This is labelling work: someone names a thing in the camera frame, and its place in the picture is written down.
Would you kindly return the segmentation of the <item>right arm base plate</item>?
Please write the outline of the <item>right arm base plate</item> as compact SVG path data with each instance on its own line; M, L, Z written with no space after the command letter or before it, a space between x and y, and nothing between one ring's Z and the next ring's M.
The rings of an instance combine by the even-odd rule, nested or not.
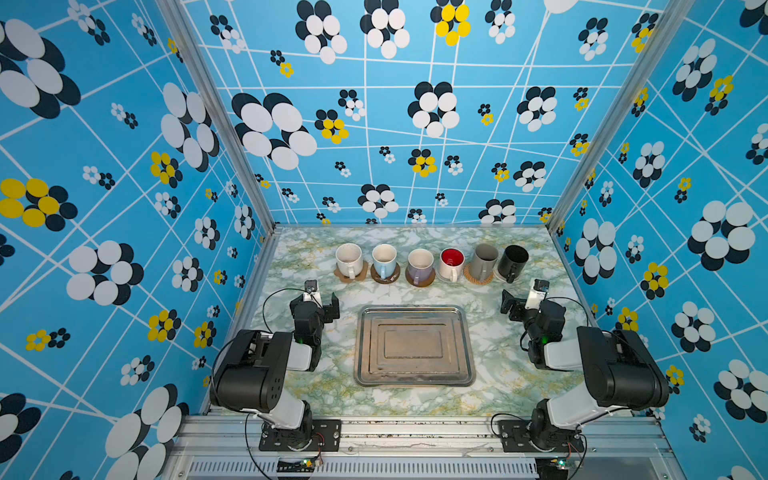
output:
M564 430L545 424L538 428L530 421L499 420L496 432L507 453L583 453L584 441L574 430Z

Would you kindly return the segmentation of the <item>grey metallic mug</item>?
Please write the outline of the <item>grey metallic mug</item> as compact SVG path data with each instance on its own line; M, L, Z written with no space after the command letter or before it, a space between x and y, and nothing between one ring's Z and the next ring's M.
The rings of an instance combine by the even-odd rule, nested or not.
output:
M473 277L484 279L490 273L493 273L498 256L499 253L496 247L487 243L481 243L475 247L467 268L469 268Z

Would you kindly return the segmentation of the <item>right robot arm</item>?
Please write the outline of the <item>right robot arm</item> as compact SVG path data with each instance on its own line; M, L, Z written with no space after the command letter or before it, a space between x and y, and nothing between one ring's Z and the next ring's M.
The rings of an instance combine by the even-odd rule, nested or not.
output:
M579 326L575 338L565 339L566 308L548 299L544 287L531 289L525 299L503 290L500 312L523 324L523 338L528 341L523 350L536 368L583 375L574 388L536 404L527 426L535 448L549 451L575 444L577 434L591 421L668 402L666 375L636 332Z

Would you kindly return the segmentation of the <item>round brown coaster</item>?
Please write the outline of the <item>round brown coaster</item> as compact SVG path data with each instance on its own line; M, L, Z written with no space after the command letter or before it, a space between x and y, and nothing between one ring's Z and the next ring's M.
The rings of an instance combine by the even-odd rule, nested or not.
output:
M370 274L372 279L379 284L392 284L396 282L401 274L401 268L398 264L395 264L394 272L389 277L381 277L376 270L376 267L372 265L370 267Z
M414 277L410 270L406 271L407 282L417 288L425 288L430 286L435 281L435 278L436 271L434 269L430 270L428 275L422 277Z

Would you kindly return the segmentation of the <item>white mug blue handle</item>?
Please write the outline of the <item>white mug blue handle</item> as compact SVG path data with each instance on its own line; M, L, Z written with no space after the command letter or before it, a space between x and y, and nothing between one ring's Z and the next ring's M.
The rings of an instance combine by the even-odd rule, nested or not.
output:
M390 278L397 267L397 250L386 243L377 245L372 251L373 267L381 279Z

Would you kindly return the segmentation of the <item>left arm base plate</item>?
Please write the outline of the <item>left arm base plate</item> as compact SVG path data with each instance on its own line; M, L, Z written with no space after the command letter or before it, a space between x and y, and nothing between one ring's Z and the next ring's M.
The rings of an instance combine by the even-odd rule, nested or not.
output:
M264 422L258 450L262 452L337 452L342 433L340 419L304 422L298 429L278 429Z

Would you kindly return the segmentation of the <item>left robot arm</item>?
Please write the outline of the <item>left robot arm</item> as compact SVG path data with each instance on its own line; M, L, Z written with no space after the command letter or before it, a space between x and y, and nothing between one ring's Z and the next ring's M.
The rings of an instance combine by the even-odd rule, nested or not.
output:
M322 354L324 327L340 318L335 294L323 305L318 292L305 291L289 303L291 332L240 330L224 356L214 361L210 401L263 421L263 432L280 445L298 450L313 439L308 402L284 390L289 371L312 372Z

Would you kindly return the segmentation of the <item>woven rattan coaster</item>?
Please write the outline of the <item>woven rattan coaster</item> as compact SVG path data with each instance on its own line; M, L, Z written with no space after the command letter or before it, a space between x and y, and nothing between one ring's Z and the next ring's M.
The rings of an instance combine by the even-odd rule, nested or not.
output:
M493 280L493 278L494 278L494 276L493 276L493 273L490 273L490 275L489 275L489 276L487 276L487 277L486 277L486 278L484 278L484 279L477 279L477 278L475 278L475 277L473 277L473 276L472 276L472 274L471 274L471 272L470 272L469 268L465 268L465 269L463 270L463 275L464 275L464 277L465 277L465 278L466 278L466 279L467 279L467 280L468 280L470 283L472 283L472 284L474 284L474 285L488 285L488 284L489 284L489 283L490 283L490 282Z

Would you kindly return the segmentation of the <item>white speckled mug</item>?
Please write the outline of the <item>white speckled mug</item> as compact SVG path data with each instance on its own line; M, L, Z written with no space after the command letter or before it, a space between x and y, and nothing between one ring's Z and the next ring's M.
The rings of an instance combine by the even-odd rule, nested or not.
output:
M364 268L362 249L354 243L340 245L335 253L336 266L343 278L354 280Z

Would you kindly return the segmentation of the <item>black mug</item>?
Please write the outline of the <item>black mug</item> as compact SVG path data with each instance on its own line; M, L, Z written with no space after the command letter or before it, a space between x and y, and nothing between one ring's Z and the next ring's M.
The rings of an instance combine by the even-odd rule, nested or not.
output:
M513 283L520 277L529 260L528 251L519 245L507 246L497 263L497 274L506 283Z

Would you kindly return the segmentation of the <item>red interior white mug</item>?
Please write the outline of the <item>red interior white mug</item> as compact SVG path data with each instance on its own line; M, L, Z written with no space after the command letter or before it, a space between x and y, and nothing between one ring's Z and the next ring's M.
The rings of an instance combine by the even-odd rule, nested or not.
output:
M465 255L457 248L444 249L438 259L437 276L446 282L455 283L459 280L465 264Z

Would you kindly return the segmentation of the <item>round brown coaster front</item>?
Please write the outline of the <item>round brown coaster front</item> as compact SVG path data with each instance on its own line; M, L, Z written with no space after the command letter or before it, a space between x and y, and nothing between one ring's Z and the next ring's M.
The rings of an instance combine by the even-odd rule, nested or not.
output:
M398 264L395 264L394 272L389 277L381 277L376 270L376 267L372 265L370 267L370 274L372 279L379 284L392 284L396 282L401 274L401 268Z

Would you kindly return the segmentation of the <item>white mug purple handle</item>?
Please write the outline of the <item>white mug purple handle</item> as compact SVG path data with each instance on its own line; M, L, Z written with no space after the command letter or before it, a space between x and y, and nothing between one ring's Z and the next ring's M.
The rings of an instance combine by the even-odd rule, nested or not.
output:
M410 270L414 277L426 276L432 269L434 255L429 250L417 248L409 253L407 270Z

